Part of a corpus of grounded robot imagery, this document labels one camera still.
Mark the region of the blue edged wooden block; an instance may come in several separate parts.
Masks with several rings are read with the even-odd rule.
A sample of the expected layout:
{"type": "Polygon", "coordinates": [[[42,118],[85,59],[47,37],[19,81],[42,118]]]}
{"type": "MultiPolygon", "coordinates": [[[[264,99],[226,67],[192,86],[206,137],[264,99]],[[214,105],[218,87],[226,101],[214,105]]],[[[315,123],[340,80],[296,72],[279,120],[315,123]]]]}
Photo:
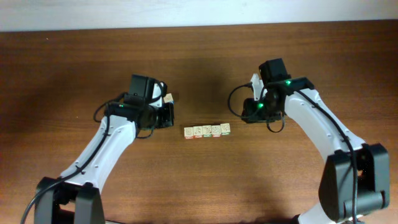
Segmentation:
{"type": "Polygon", "coordinates": [[[164,103],[171,103],[171,104],[174,104],[174,98],[173,98],[173,96],[172,96],[171,93],[166,94],[166,95],[163,97],[163,100],[164,100],[164,103]]]}

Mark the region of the yellow W wooden block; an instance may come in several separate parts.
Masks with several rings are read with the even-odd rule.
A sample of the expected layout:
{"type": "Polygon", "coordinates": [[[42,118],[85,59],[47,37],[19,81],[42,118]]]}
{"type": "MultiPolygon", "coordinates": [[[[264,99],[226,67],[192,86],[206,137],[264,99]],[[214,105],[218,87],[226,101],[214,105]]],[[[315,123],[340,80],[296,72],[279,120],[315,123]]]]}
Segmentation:
{"type": "Polygon", "coordinates": [[[229,123],[220,124],[220,129],[223,136],[231,134],[231,127],[229,123]]]}

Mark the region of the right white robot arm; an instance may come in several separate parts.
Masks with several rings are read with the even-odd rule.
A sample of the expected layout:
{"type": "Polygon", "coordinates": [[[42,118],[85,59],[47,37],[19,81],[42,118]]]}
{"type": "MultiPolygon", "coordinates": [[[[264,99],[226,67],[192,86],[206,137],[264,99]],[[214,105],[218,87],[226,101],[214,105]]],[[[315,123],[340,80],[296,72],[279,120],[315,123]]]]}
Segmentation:
{"type": "Polygon", "coordinates": [[[268,60],[246,85],[245,123],[294,120],[325,161],[318,203],[292,223],[359,223],[361,216],[390,202],[389,154],[381,144],[367,144],[324,104],[306,77],[292,78],[282,59],[268,60]]]}

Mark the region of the number four wooden block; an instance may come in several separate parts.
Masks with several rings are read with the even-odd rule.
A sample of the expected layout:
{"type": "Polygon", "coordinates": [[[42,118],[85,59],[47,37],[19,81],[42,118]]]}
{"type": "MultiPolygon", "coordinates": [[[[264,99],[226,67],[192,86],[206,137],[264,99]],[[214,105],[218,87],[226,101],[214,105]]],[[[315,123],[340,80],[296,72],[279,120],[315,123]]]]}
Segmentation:
{"type": "Polygon", "coordinates": [[[194,138],[202,138],[203,137],[203,126],[194,126],[193,127],[193,136],[194,136],[194,138]]]}

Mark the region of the leaf picture wooden block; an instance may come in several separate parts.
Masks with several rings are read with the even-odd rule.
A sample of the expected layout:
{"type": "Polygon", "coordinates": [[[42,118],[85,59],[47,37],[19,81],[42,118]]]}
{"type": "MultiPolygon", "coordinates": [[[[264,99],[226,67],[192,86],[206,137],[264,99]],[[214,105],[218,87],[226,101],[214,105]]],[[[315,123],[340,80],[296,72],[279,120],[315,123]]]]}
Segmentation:
{"type": "Polygon", "coordinates": [[[185,139],[193,139],[194,138],[194,133],[193,133],[193,127],[184,127],[184,138],[185,139]]]}

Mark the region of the red edged wooden block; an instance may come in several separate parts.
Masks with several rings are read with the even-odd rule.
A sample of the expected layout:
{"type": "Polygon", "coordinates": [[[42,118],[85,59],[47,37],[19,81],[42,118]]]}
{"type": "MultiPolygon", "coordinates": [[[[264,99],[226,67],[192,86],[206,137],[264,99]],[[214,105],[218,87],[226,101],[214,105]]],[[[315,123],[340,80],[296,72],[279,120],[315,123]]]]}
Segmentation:
{"type": "Polygon", "coordinates": [[[220,125],[212,125],[211,126],[211,135],[214,138],[221,136],[221,126],[220,125]]]}

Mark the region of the green edged wooden block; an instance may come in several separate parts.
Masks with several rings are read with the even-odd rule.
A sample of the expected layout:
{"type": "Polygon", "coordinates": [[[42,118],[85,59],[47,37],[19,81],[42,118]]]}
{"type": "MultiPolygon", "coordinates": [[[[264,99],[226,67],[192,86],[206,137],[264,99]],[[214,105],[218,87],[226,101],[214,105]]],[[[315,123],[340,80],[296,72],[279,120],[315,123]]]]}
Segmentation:
{"type": "Polygon", "coordinates": [[[204,125],[202,126],[203,137],[210,138],[212,137],[212,125],[204,125]]]}

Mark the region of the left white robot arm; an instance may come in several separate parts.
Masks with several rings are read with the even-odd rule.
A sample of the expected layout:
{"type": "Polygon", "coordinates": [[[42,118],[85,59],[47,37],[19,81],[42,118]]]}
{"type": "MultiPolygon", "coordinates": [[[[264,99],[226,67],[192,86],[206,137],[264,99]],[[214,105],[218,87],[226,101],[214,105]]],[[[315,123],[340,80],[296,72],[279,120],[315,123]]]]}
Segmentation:
{"type": "Polygon", "coordinates": [[[113,167],[140,131],[174,125],[167,85],[134,75],[129,91],[103,103],[99,128],[79,157],[56,179],[44,177],[27,206],[35,223],[107,223],[101,192],[113,167]]]}

